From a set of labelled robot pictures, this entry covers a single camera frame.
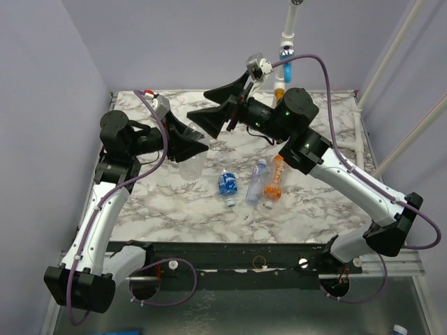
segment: blue bottle label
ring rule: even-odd
[[[220,194],[234,194],[237,192],[236,177],[233,173],[225,173],[217,180]]]

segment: bottle cap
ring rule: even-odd
[[[266,209],[272,209],[272,208],[273,208],[273,202],[271,202],[271,201],[267,201],[267,202],[264,204],[264,207],[265,207]]]
[[[226,205],[228,207],[234,207],[236,205],[236,201],[234,200],[234,198],[227,198]]]
[[[405,328],[399,325],[394,325],[393,331],[397,332],[396,334],[402,334],[402,335],[406,335],[408,333],[408,331]]]

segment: marble tabletop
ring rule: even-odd
[[[189,123],[186,113],[214,103],[203,98],[202,91],[162,91],[180,121]],[[330,138],[326,95],[312,93],[320,112],[311,127]],[[259,93],[255,98],[267,105],[272,94]],[[332,111],[338,140],[354,140],[352,111],[353,93],[333,93]],[[119,92],[116,110],[130,119],[153,124],[149,111],[131,92]],[[365,141],[365,170],[374,169]],[[214,159],[220,151],[230,158],[229,170],[237,178],[239,189],[236,206],[228,208],[217,193],[219,167]],[[268,210],[262,202],[253,208],[245,204],[250,176],[259,158],[271,161],[279,146],[270,146],[264,139],[247,134],[243,125],[231,133],[222,131],[212,140],[202,177],[183,180],[178,164],[166,161],[152,175],[140,180],[129,201],[124,205],[111,240],[176,241],[176,242],[258,242],[311,243],[327,242],[335,234],[346,234],[370,222],[369,216],[356,204],[327,184],[311,176],[291,170],[286,177],[284,193]],[[352,151],[343,154],[355,159]],[[142,163],[152,161],[156,154],[141,156]],[[142,166],[141,173],[152,165]]]

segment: lavender wall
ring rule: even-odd
[[[287,0],[62,0],[111,90],[204,89],[244,72],[248,56],[271,60],[284,30]],[[327,62],[334,89],[358,89],[408,0],[305,0],[297,53]],[[294,84],[323,89],[318,64],[293,65]]]
[[[364,120],[376,158],[381,162],[447,91],[447,1],[427,0],[407,38],[390,63],[370,101]],[[423,210],[447,236],[447,113],[384,174],[385,182],[404,192],[417,191]],[[434,239],[433,229],[417,220],[410,244]],[[447,329],[445,255],[447,238],[430,251],[422,251],[427,279]]]
[[[110,95],[60,0],[0,2],[0,329],[38,334]]]

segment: clear plastic bottle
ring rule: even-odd
[[[225,153],[218,153],[216,159],[221,170],[221,176],[217,179],[219,194],[228,207],[234,207],[236,205],[234,196],[237,193],[236,177],[229,171],[230,161]]]
[[[264,196],[267,199],[264,204],[265,208],[272,209],[273,204],[280,199],[287,172],[287,163],[284,162],[284,159],[280,155],[276,155],[273,158],[269,177],[264,188]]]
[[[245,197],[245,202],[250,206],[256,206],[263,194],[265,178],[268,175],[267,161],[260,159],[251,174],[249,189]]]

